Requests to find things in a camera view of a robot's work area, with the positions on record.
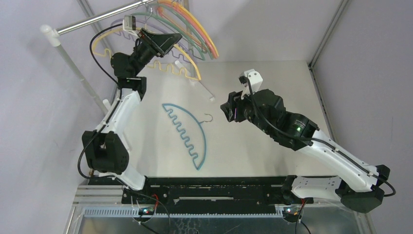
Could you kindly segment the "yellow smooth hanger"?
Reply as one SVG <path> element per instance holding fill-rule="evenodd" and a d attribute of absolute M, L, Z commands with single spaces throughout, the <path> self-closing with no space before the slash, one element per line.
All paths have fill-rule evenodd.
<path fill-rule="evenodd" d="M 194 29 L 200 34 L 200 36 L 203 38 L 204 42 L 206 43 L 207 48 L 210 50 L 212 53 L 213 57 L 217 59 L 219 57 L 218 50 L 210 38 L 209 34 L 206 32 L 204 27 L 200 24 L 200 22 L 193 16 L 192 13 L 190 13 L 185 7 L 183 7 L 181 4 L 177 2 L 173 2 L 171 0 L 159 0 L 158 1 L 160 4 L 171 7 L 174 9 L 176 12 L 178 12 L 181 16 L 185 18 L 186 21 L 190 23 L 191 26 L 194 27 Z"/>

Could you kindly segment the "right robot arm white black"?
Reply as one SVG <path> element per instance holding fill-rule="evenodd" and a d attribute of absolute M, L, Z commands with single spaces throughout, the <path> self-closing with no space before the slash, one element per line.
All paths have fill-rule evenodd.
<path fill-rule="evenodd" d="M 334 171 L 330 177 L 289 175 L 281 190 L 284 201 L 323 198 L 364 214 L 382 204 L 386 194 L 381 185 L 387 183 L 390 169 L 359 160 L 309 118 L 287 111 L 282 97 L 274 92 L 231 92 L 220 108 L 227 121 L 249 121 L 281 146 L 310 156 Z"/>

